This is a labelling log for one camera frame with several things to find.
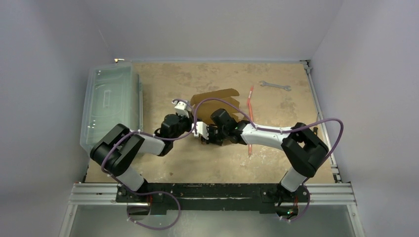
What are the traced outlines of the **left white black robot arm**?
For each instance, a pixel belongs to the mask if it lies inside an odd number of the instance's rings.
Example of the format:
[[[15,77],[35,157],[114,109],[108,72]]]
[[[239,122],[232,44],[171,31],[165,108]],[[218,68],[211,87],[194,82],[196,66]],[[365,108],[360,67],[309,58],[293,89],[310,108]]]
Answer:
[[[115,125],[90,151],[90,158],[101,166],[103,172],[112,176],[128,189],[128,196],[135,202],[147,197],[147,184],[131,163],[137,154],[165,156],[173,148],[174,141],[191,131],[193,116],[169,114],[155,133],[131,131],[127,126]]]

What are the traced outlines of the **brown cardboard box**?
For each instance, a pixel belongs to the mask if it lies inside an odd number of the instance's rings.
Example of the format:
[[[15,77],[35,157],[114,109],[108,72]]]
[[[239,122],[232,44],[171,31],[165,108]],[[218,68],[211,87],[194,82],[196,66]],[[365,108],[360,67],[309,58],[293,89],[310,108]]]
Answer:
[[[238,121],[237,109],[240,107],[240,102],[237,98],[240,93],[233,88],[215,90],[192,96],[190,104],[197,110],[197,121],[202,121],[207,125],[213,125],[218,128],[219,133],[223,134],[224,141],[227,126],[233,129]]]

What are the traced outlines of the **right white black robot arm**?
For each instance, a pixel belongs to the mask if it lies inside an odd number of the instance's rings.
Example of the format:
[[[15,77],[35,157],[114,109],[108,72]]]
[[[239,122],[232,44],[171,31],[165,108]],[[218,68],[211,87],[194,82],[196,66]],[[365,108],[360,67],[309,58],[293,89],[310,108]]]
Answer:
[[[225,109],[216,110],[210,119],[211,124],[198,121],[193,130],[202,142],[221,146],[228,140],[233,144],[262,145],[284,152],[291,167],[272,193],[278,202],[296,201],[297,190],[316,174],[329,152],[317,134],[301,122],[285,128],[262,126],[244,119],[235,120]]]

